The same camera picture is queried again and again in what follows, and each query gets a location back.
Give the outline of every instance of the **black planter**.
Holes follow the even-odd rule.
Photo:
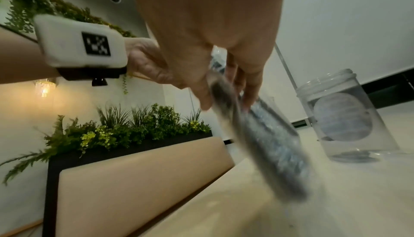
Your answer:
[[[100,162],[116,157],[121,157],[133,153],[144,152],[156,148],[161,148],[178,143],[199,140],[213,136],[211,131],[207,134],[194,133],[177,136],[160,141],[146,140],[142,144],[130,148],[122,148],[111,151],[90,151],[85,153],[82,158],[80,152],[69,152],[58,156],[53,156],[49,160],[47,170],[46,198],[43,216],[43,237],[54,237],[56,232],[56,212],[57,212],[57,192],[59,186],[59,174],[62,170],[86,165],[93,162]]]

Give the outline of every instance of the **white countertop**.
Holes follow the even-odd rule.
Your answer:
[[[402,148],[414,142],[413,109],[414,103],[407,103],[379,110]],[[339,164],[328,160],[312,128],[299,134],[325,185],[319,208],[287,209],[245,159],[144,236],[413,236],[414,155]]]

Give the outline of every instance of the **clear plastic jar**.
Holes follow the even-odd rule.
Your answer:
[[[350,69],[314,79],[296,92],[330,159],[372,162],[372,152],[398,150]]]

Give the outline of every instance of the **table surface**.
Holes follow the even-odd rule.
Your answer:
[[[299,133],[326,190],[318,208],[284,206],[244,159],[144,236],[413,236],[412,155],[369,165],[339,164],[326,158],[313,129]]]

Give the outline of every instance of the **beige bench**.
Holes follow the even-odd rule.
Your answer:
[[[125,237],[233,166],[210,137],[63,170],[56,237]]]

